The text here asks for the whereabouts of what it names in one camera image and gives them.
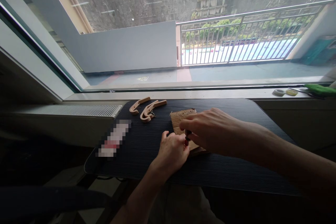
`left hand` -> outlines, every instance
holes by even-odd
[[[178,171],[186,162],[190,148],[185,146],[185,134],[175,135],[169,131],[162,133],[161,144],[157,157],[149,166],[149,170],[156,173],[159,179],[165,183],[171,175]]]

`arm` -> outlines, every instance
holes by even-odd
[[[147,223],[153,202],[169,177],[187,160],[189,146],[184,146],[185,135],[163,132],[160,150],[145,176],[112,220],[113,223]]]
[[[295,146],[259,124],[240,121],[213,108],[180,123],[206,150],[242,158],[285,176],[305,195],[336,207],[336,163]]]

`radiator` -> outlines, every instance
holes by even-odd
[[[95,147],[113,127],[122,105],[25,105],[0,110],[2,127],[29,137],[47,135],[70,145]]]

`green sponge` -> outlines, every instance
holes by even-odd
[[[306,84],[304,86],[308,88],[310,92],[319,96],[336,96],[336,89],[331,87],[323,87],[319,84]]]

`wooden part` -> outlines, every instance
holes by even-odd
[[[140,116],[140,119],[142,120],[142,122],[148,123],[150,120],[152,120],[154,115],[151,114],[151,111],[155,107],[159,107],[159,106],[162,106],[162,105],[165,105],[165,104],[167,104],[167,100],[163,100],[163,101],[156,100],[155,102],[146,106],[145,109],[143,110],[143,112],[141,113],[141,116]]]
[[[154,103],[157,103],[158,100],[152,102],[151,104],[147,105],[144,110],[142,111],[141,115],[140,115],[140,119],[143,123],[148,123],[153,117],[154,115],[144,115],[146,111],[148,111],[148,109],[154,105]]]
[[[132,107],[129,108],[129,111],[131,112],[132,115],[136,115],[136,114],[139,114],[139,111],[136,110],[136,108],[141,104],[141,103],[144,103],[144,102],[147,102],[149,101],[151,98],[148,96],[146,98],[143,98],[141,100],[138,100],[136,103],[133,104]]]
[[[194,108],[170,113],[170,118],[176,135],[185,133],[185,131],[180,130],[180,121],[186,118],[188,115],[195,113],[196,110]]]
[[[180,121],[186,118],[188,115],[195,113],[196,110],[194,108],[170,113],[170,118],[176,135],[181,135],[185,133],[185,130],[182,131],[180,129]],[[189,157],[208,152],[204,148],[195,144],[193,141],[189,141],[189,148],[190,148]]]
[[[144,117],[150,116],[150,112],[155,107],[159,107],[159,106],[166,105],[166,104],[167,104],[167,100],[162,100],[162,101],[159,101],[159,102],[156,102],[156,103],[152,104],[148,109],[145,110]]]

